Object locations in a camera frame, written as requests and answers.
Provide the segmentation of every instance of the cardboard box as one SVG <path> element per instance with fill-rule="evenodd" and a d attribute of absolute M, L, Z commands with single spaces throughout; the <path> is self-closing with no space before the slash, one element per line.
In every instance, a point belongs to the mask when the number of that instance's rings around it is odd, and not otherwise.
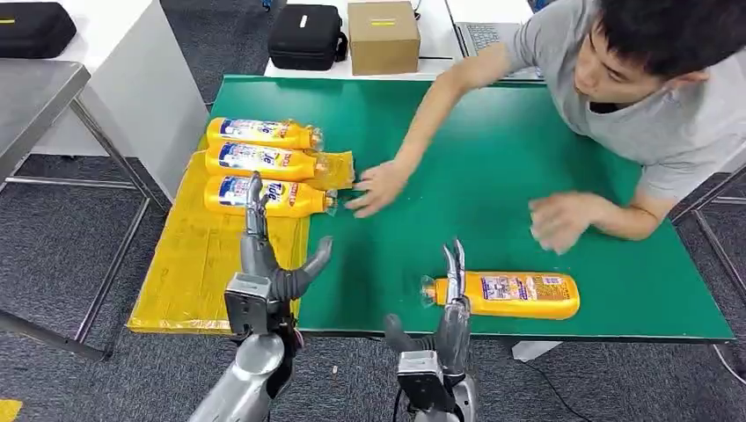
<path fill-rule="evenodd" d="M 386 75 L 417 71 L 420 31 L 412 4 L 349 3 L 353 75 Z"/>

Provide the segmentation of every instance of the robotic hand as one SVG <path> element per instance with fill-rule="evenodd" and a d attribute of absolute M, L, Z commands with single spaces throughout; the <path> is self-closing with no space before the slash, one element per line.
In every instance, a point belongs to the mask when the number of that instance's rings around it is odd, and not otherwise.
<path fill-rule="evenodd" d="M 241 341 L 236 359 L 189 419 L 190 422 L 259 422 L 288 384 L 293 358 L 303 347 L 290 301 L 302 296 L 332 256 L 332 238 L 300 268 L 280 268 L 267 237 L 268 197 L 260 198 L 254 172 L 246 202 L 246 228 L 240 241 L 241 272 L 225 288 L 230 328 Z"/>
<path fill-rule="evenodd" d="M 399 353 L 399 386 L 417 410 L 415 422 L 474 422 L 477 394 L 465 372 L 469 353 L 471 305 L 464 296 L 464 247 L 447 245 L 448 297 L 435 335 L 414 340 L 401 328 L 398 316 L 385 320 L 386 343 Z"/>

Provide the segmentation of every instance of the black hair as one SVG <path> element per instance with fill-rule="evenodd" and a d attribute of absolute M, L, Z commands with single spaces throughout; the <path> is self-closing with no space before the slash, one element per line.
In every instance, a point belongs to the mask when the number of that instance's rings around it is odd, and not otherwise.
<path fill-rule="evenodd" d="M 599 0 L 601 33 L 654 76 L 703 70 L 746 47 L 746 0 Z"/>

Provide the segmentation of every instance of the robotic thumb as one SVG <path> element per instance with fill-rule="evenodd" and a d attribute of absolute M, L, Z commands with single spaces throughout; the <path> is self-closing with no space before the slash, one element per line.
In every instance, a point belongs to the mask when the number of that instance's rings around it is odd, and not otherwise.
<path fill-rule="evenodd" d="M 300 270 L 305 271 L 311 280 L 315 279 L 321 270 L 324 269 L 326 264 L 329 263 L 329 259 L 332 257 L 332 237 L 324 236 L 318 241 L 316 252 L 306 259 L 305 264 L 300 267 Z"/>
<path fill-rule="evenodd" d="M 401 328 L 401 320 L 389 314 L 384 320 L 386 344 L 396 353 L 412 352 L 421 348 Z"/>
<path fill-rule="evenodd" d="M 273 283 L 270 288 L 273 299 L 288 301 L 303 296 L 331 257 L 332 237 L 326 236 L 318 242 L 316 253 L 308 258 L 300 268 L 292 271 L 277 268 L 272 276 Z"/>

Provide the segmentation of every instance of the laptop keyboard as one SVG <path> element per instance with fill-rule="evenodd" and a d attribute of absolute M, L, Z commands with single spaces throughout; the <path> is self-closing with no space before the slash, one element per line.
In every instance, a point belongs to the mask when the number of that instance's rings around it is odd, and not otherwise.
<path fill-rule="evenodd" d="M 469 36 L 472 37 L 474 48 L 477 51 L 500 40 L 494 25 L 466 24 L 466 30 L 469 32 Z"/>

